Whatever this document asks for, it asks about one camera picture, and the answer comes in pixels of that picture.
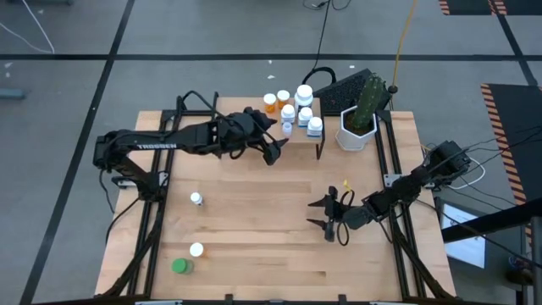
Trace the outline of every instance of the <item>green lid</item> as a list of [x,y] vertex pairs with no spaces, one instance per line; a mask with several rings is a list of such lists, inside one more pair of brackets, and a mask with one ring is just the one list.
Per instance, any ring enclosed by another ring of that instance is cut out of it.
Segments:
[[184,274],[188,269],[188,261],[185,258],[177,258],[171,264],[173,272],[178,274]]

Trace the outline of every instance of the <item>white pot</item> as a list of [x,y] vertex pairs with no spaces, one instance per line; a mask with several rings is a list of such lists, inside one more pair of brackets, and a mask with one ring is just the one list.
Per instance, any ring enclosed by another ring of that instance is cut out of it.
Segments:
[[363,136],[358,136],[355,133],[352,133],[345,128],[346,115],[356,108],[357,106],[354,106],[340,113],[340,129],[339,131],[337,131],[337,134],[335,135],[335,139],[337,140],[337,143],[339,143],[340,148],[348,152],[361,151],[365,147],[365,143],[371,140],[374,137],[374,133],[376,132],[377,120],[376,120],[376,115],[374,114],[373,114],[373,129]]

